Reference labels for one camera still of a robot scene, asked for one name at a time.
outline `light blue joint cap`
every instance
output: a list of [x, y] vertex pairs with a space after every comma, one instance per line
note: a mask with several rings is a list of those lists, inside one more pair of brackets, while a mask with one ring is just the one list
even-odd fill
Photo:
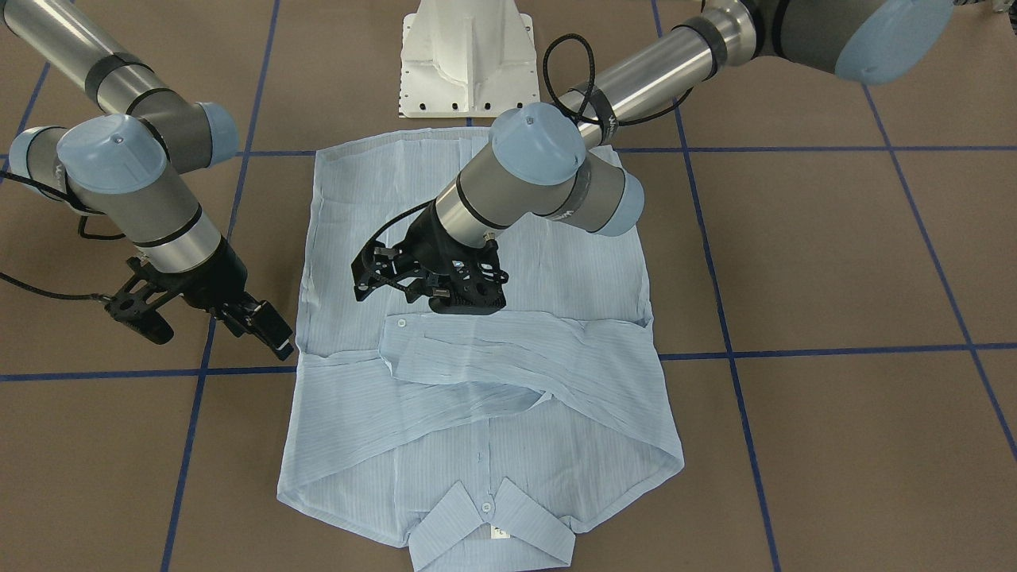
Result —
[[625, 187], [621, 191], [618, 208], [614, 210], [614, 215], [607, 224], [594, 234], [621, 236], [629, 232], [639, 222], [645, 204], [646, 193], [643, 191], [643, 184], [632, 173], [625, 171]]
[[586, 145], [579, 129], [546, 103], [531, 103], [502, 113], [494, 120], [488, 136], [498, 163], [530, 184], [563, 183], [586, 160]]
[[[36, 135], [52, 127], [56, 127], [56, 125], [33, 127], [21, 131], [16, 137], [14, 137], [14, 141], [10, 144], [10, 152], [7, 155], [7, 161], [10, 162], [11, 173], [21, 175], [22, 177], [28, 176], [28, 148], [32, 147], [32, 141], [36, 138]], [[31, 184], [22, 183], [22, 185], [32, 192], [40, 195], [43, 194], [42, 191]]]
[[67, 131], [57, 144], [67, 175], [84, 188], [126, 194], [156, 182], [166, 170], [166, 152], [140, 121], [107, 115]]
[[907, 73], [929, 53], [953, 13], [953, 0], [887, 0], [837, 59], [839, 77], [868, 85]]
[[208, 118], [208, 130], [212, 131], [212, 161], [208, 166], [219, 165], [233, 159], [240, 149], [240, 132], [226, 108], [218, 103], [198, 102]]

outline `striped shirt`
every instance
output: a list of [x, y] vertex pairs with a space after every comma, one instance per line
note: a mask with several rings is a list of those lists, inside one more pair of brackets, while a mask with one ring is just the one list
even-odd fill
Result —
[[315, 162], [279, 499], [409, 547], [416, 572], [569, 566], [576, 533], [683, 465], [635, 230], [524, 217], [498, 239], [512, 278], [493, 316], [435, 314], [391, 288], [355, 301], [364, 240], [486, 142], [482, 127], [404, 131]]

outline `fabric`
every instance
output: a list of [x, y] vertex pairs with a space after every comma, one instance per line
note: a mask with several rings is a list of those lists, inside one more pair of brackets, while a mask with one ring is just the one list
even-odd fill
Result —
[[482, 127], [405, 131], [315, 162], [279, 499], [409, 547], [416, 572], [569, 566], [576, 533], [683, 466], [635, 230], [524, 217], [498, 238], [508, 305], [489, 317], [391, 288], [354, 299], [367, 237], [486, 142]]

